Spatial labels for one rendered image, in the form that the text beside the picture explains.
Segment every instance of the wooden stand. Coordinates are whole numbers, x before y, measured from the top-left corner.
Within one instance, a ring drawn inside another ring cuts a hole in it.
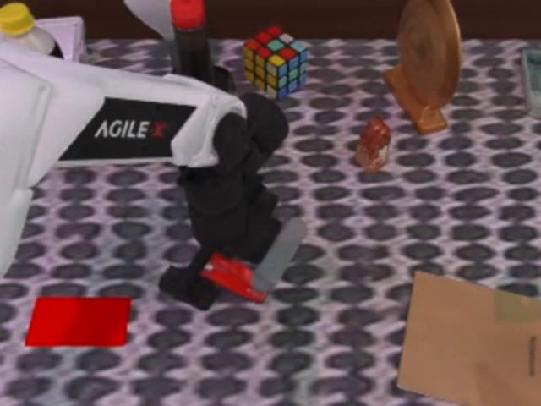
[[[400,64],[383,73],[383,79],[395,95],[396,101],[412,120],[420,134],[430,134],[447,128],[447,121],[439,108],[423,106],[407,87]]]

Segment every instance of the table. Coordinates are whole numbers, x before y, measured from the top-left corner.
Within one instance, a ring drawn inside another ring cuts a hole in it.
[[[450,129],[417,136],[381,79],[393,41],[310,41],[309,82],[280,102],[291,123],[265,167],[280,216],[309,228],[263,304],[224,294],[203,313],[158,294],[195,251],[174,167],[54,169],[36,188],[0,282],[2,406],[440,406],[396,388],[415,270],[538,295],[541,123],[523,108],[525,41],[466,41]],[[213,44],[241,92],[240,41]],[[164,74],[156,41],[94,41],[91,60]],[[368,118],[391,162],[353,161]],[[129,295],[123,348],[24,348],[37,295]]]

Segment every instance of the cardboard sheet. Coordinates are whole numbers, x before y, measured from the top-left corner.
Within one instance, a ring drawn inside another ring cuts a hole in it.
[[[398,386],[469,406],[541,404],[541,300],[416,272]]]

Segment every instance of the robotic arm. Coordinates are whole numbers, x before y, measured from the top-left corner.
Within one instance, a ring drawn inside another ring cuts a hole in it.
[[[80,134],[110,130],[122,136],[126,127],[115,118],[131,103],[143,101],[147,108],[140,131],[154,118],[163,121],[168,111],[166,120],[171,119],[175,131],[172,163],[213,167],[218,163],[216,127],[226,116],[247,115],[240,99],[198,80],[71,63],[10,44],[0,44],[0,86],[0,277],[13,261],[30,188]]]

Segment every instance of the red bottle cap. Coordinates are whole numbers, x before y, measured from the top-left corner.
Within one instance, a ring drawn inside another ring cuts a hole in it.
[[[171,0],[172,24],[180,30],[192,30],[205,23],[203,0]]]

